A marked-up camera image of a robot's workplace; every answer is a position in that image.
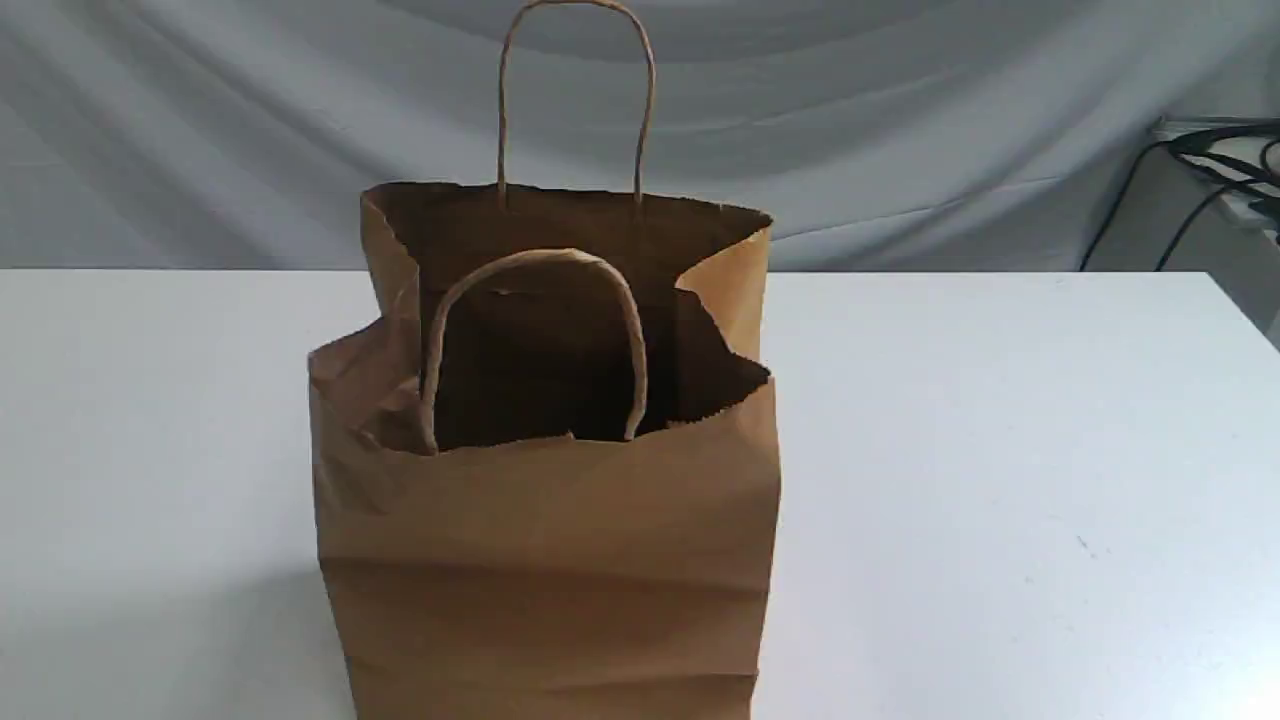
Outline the brown paper bag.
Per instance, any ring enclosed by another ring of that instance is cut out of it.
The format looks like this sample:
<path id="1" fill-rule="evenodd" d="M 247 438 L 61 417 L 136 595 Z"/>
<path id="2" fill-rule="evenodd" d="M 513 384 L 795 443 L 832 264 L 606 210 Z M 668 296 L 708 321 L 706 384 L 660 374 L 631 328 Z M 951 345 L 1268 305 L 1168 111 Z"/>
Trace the brown paper bag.
<path id="1" fill-rule="evenodd" d="M 358 719 L 749 719 L 780 511 L 773 220 L 388 182 L 379 315 L 308 356 L 317 560 Z"/>

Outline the white backdrop cloth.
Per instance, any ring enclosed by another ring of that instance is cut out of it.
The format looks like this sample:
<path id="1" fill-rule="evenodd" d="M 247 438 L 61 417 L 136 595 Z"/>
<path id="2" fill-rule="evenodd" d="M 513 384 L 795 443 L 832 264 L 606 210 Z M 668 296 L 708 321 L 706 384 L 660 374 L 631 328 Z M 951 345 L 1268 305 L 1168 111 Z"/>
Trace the white backdrop cloth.
<path id="1" fill-rule="evenodd" d="M 5 1 L 3 265 L 355 269 L 358 195 L 486 183 L 517 1 Z M 632 1 L 644 183 L 791 272 L 1057 270 L 1275 1 Z"/>

